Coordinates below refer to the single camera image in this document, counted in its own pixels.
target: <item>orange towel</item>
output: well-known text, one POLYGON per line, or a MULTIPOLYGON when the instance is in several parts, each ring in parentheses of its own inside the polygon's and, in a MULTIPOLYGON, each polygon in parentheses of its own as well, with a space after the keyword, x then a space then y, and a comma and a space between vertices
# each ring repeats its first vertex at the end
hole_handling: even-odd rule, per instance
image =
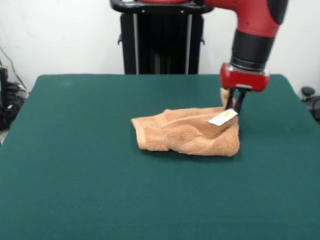
POLYGON ((240 148, 238 116, 221 126, 208 123, 225 110, 229 92, 221 89, 220 93, 220 107, 166 109, 158 115, 132 119, 138 147, 198 156, 235 155, 240 148))

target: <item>black stand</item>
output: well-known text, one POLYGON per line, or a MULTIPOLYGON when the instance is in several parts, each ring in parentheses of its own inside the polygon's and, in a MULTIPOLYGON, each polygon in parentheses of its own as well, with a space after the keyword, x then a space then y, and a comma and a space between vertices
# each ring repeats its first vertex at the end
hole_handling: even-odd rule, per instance
POLYGON ((195 4, 111 0, 120 17, 125 74, 198 74, 204 20, 195 4))

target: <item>white card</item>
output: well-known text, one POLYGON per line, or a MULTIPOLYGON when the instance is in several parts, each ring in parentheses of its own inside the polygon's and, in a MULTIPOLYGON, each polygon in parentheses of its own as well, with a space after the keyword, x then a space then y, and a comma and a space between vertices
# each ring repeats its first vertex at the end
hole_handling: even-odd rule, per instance
POLYGON ((238 113, 235 110, 233 110, 232 108, 230 108, 228 110, 223 111, 219 115, 215 116, 211 120, 209 120, 209 123, 214 124, 216 126, 221 126, 222 124, 228 122, 229 120, 231 120, 232 118, 234 118, 237 115, 238 115, 238 113))

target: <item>black cable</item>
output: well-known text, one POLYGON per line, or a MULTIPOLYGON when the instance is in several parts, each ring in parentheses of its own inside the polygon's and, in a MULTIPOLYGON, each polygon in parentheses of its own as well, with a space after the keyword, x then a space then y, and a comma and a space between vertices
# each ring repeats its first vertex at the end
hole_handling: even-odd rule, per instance
POLYGON ((21 83, 21 85, 24 87, 24 89, 28 90, 26 85, 24 84, 24 82, 21 80, 21 78, 18 76, 15 66, 14 66, 14 62, 12 61, 12 59, 6 54, 6 52, 3 50, 3 48, 0 45, 0 51, 3 53, 3 55, 9 60, 9 62, 11 63, 11 67, 12 67, 12 71, 14 73, 14 75, 16 76, 16 78, 18 79, 18 81, 21 83))

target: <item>towel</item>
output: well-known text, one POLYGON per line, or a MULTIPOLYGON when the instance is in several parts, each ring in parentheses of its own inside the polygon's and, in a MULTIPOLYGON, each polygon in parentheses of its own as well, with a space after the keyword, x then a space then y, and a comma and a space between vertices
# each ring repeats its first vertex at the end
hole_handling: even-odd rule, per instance
POLYGON ((238 116, 216 126, 208 121, 225 110, 229 91, 220 89, 222 106, 166 109, 131 119, 139 149, 195 156, 234 156, 240 148, 238 116))

